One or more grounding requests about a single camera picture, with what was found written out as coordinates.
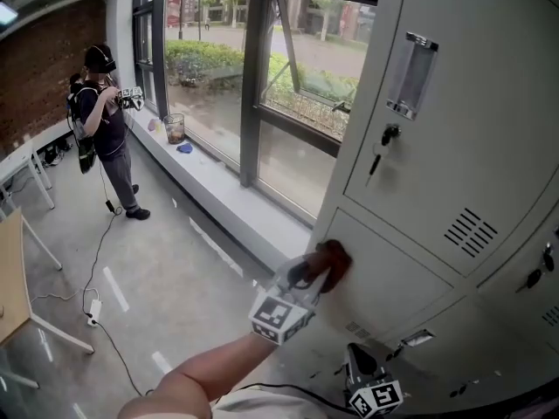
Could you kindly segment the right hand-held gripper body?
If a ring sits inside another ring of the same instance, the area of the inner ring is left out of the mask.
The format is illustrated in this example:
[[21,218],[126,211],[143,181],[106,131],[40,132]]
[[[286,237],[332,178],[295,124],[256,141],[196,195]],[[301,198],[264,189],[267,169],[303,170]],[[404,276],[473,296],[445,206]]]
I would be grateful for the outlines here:
[[359,418],[385,416],[403,403],[399,381],[390,373],[377,376],[347,374],[346,406]]

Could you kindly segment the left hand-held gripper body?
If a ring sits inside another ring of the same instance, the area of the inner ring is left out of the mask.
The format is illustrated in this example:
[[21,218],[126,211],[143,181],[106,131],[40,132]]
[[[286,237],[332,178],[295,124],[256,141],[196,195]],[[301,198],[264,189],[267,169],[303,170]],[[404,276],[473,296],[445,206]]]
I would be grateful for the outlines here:
[[306,327],[315,316],[316,283],[291,285],[274,277],[259,291],[249,312],[252,331],[275,345],[282,345]]

